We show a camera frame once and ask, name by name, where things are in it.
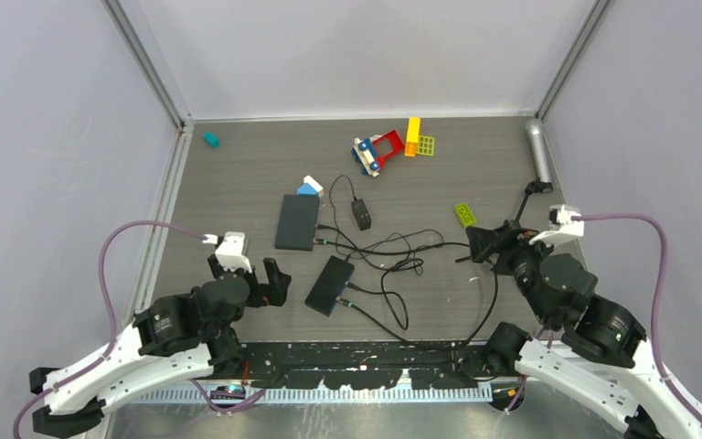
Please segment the blue white toy brick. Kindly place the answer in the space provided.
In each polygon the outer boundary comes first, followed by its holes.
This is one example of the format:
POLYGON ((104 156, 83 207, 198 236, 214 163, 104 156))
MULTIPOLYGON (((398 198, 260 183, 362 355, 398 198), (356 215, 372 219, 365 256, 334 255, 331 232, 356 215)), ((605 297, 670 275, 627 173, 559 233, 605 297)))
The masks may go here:
POLYGON ((310 175, 303 178, 303 183, 296 189, 298 196, 316 196, 321 198, 324 195, 324 187, 310 175))

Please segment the black network switch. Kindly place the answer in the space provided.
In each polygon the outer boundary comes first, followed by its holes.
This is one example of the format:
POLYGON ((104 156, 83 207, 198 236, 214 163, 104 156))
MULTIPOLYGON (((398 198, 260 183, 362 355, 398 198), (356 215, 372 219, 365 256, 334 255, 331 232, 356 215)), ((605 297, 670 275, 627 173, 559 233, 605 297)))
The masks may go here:
POLYGON ((350 281, 355 266, 335 256, 330 256, 318 275, 304 304, 323 316, 330 316, 350 281))

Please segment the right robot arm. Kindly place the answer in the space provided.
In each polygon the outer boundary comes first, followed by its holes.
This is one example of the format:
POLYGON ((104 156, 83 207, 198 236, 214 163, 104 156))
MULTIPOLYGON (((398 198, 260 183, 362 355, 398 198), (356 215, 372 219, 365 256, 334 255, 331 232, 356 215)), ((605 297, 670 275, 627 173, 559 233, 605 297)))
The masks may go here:
POLYGON ((522 328, 497 326, 484 345, 484 362, 497 375, 516 372, 544 381, 628 438, 702 438, 702 402, 665 365, 656 321, 643 325, 625 307, 596 293, 598 279, 573 256, 554 253, 580 238, 589 217, 554 210, 549 228, 514 220, 489 230, 470 226, 472 261, 491 262, 512 277, 539 324, 558 332, 578 357, 603 367, 602 379, 576 366, 522 328))

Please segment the silver microphone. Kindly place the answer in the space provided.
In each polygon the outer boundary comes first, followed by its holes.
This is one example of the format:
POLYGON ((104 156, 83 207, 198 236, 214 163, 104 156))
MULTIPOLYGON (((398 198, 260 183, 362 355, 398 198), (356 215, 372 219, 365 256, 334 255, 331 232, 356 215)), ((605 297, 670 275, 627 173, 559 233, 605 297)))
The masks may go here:
POLYGON ((537 179, 543 183, 552 183, 548 144, 542 122, 529 119, 525 125, 526 139, 531 150, 537 179))

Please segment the black mini tripod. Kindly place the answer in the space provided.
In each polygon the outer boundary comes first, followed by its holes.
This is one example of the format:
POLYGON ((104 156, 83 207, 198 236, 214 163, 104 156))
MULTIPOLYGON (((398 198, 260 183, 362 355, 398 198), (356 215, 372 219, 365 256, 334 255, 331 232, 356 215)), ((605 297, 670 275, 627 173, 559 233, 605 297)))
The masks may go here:
MULTIPOLYGON (((530 181, 524 189, 524 195, 522 197, 522 200, 521 200, 521 203, 518 207, 516 215, 512 219, 509 219, 509 220, 517 220, 521 225, 520 220, 521 220, 523 213, 527 207, 527 202, 528 202, 529 198, 535 194, 549 194, 552 191, 553 191, 553 183, 551 183, 551 184, 543 183, 543 182, 539 181, 538 179, 530 181)), ((470 261, 469 255, 460 257, 460 258, 456 259, 455 262, 456 263, 468 262, 468 261, 470 261)))

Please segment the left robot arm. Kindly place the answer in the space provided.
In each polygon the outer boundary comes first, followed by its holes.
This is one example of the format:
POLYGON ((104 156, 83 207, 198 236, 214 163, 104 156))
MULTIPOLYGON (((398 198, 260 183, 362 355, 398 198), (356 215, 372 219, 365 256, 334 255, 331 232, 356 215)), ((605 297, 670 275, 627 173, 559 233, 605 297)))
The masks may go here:
POLYGON ((32 413, 34 432, 70 438, 164 385, 236 377, 246 359, 233 324, 248 307, 284 305, 292 283, 275 259, 263 264, 265 284, 255 271, 216 267, 213 280, 158 298, 112 341, 77 363, 32 370, 30 390, 42 401, 32 413))

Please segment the black power adapter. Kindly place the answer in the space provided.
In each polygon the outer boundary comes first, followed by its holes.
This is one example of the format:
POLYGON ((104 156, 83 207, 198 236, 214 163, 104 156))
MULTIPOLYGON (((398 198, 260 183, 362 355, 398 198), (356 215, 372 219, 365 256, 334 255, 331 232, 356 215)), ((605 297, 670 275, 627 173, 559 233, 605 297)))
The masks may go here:
POLYGON ((362 198, 354 198, 351 202, 351 209, 358 228, 362 231, 369 230, 372 219, 365 201, 362 198))

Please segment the green toy brick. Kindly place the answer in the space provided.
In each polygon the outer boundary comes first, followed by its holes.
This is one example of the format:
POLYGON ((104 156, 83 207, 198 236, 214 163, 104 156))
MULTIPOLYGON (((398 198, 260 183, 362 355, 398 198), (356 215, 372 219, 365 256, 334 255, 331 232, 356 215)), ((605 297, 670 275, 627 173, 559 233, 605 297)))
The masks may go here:
POLYGON ((467 203, 460 203, 453 207, 453 211, 457 220, 459 220, 463 228, 468 228, 477 223, 477 218, 467 203))

